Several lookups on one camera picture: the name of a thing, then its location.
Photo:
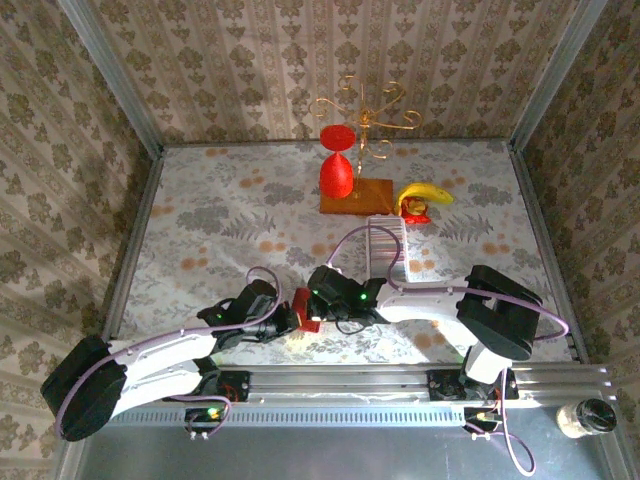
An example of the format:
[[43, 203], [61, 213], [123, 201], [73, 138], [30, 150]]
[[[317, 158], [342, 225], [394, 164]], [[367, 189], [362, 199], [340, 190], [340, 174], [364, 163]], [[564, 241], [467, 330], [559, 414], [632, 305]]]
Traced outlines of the glass jar black lid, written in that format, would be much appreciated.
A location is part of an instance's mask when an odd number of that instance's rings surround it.
[[589, 398], [560, 407], [556, 424], [565, 436], [578, 439], [612, 432], [617, 426], [617, 417], [609, 403]]

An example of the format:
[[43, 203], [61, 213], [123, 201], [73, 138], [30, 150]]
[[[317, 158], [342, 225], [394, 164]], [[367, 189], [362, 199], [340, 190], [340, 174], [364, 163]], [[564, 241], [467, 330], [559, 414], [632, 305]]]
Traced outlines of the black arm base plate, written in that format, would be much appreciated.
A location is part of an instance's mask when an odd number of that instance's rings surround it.
[[245, 370], [220, 370], [217, 367], [196, 369], [200, 381], [185, 396], [204, 398], [209, 396], [226, 397], [232, 403], [246, 402], [249, 396], [251, 374]]
[[428, 371], [427, 386], [432, 401], [493, 401], [502, 395], [501, 375], [492, 384], [485, 384], [456, 369]]

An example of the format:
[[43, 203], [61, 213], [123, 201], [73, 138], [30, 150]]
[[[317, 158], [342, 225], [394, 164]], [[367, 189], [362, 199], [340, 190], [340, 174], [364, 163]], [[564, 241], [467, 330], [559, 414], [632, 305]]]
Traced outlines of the aluminium corner post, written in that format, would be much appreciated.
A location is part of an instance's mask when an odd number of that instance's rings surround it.
[[536, 130], [579, 52], [604, 11], [608, 0], [579, 0], [547, 66], [516, 123], [509, 145], [523, 150]]
[[125, 113], [138, 139], [156, 161], [161, 157], [164, 141], [159, 127], [136, 91], [134, 82], [108, 39], [106, 30], [92, 10], [89, 0], [58, 0], [64, 14], [84, 44], [87, 52]]

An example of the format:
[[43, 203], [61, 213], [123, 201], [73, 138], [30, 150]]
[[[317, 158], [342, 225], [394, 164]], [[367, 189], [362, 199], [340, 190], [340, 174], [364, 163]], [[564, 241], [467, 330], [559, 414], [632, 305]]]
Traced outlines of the red hourglass-shaped ornament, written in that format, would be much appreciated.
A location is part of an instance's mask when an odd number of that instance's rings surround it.
[[333, 124], [320, 133], [320, 142], [331, 154], [323, 162], [319, 175], [319, 188], [332, 199], [347, 197], [353, 190], [354, 173], [344, 152], [354, 146], [355, 132], [346, 125]]

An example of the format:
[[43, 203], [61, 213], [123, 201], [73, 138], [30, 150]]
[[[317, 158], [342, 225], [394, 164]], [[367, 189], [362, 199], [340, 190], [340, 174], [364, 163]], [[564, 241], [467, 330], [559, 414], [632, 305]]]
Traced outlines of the red yellow toy figure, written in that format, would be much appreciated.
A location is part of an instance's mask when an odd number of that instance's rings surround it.
[[431, 222], [428, 204], [422, 197], [408, 196], [396, 202], [395, 214], [408, 225], [426, 225]]

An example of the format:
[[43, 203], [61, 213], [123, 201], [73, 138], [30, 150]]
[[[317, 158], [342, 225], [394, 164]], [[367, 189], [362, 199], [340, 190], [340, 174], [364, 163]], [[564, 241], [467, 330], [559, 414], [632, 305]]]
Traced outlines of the small connector board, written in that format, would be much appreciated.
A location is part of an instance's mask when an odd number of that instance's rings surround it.
[[501, 433], [502, 416], [497, 407], [465, 408], [463, 429], [471, 435], [472, 440], [489, 441]]
[[185, 412], [185, 430], [189, 439], [208, 440], [221, 428], [226, 419], [226, 407], [188, 409]]

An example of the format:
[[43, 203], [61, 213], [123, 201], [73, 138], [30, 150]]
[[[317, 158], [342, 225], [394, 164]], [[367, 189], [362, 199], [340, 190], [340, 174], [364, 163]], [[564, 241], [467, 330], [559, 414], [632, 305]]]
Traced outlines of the yellow banana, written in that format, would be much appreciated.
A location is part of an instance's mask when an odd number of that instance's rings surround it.
[[418, 197], [444, 205], [454, 202], [454, 197], [445, 189], [431, 183], [411, 183], [404, 187], [397, 196], [394, 213], [401, 214], [402, 201], [407, 197]]

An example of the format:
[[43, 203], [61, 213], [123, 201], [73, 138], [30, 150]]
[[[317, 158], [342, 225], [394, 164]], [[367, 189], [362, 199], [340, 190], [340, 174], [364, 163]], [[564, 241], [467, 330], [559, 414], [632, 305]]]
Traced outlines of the aluminium table side rail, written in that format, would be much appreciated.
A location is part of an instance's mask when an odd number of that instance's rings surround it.
[[572, 350], [575, 353], [576, 358], [583, 364], [589, 364], [590, 358], [586, 344], [571, 304], [571, 299], [558, 264], [551, 237], [523, 154], [511, 145], [508, 146], [508, 151], [515, 176], [518, 180], [519, 189], [528, 212], [557, 312], [569, 324], [570, 337], [573, 341]]
[[160, 156], [151, 163], [131, 232], [128, 239], [122, 244], [119, 269], [114, 276], [112, 285], [107, 290], [101, 307], [102, 328], [100, 333], [105, 341], [119, 335], [155, 195], [160, 184], [165, 157], [166, 152], [161, 151]]

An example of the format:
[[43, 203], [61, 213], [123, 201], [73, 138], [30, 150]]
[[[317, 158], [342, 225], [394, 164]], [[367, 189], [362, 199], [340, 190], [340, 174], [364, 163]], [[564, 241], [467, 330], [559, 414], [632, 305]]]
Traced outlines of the aluminium mounting rail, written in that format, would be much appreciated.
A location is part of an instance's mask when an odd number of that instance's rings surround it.
[[[459, 402], [469, 406], [493, 401], [432, 401], [427, 386], [430, 370], [462, 368], [448, 364], [416, 365], [277, 365], [222, 367], [251, 374], [244, 403], [284, 405], [296, 400], [309, 405]], [[508, 374], [508, 404], [516, 408], [560, 406], [589, 398], [616, 400], [605, 367], [578, 363], [520, 364]]]

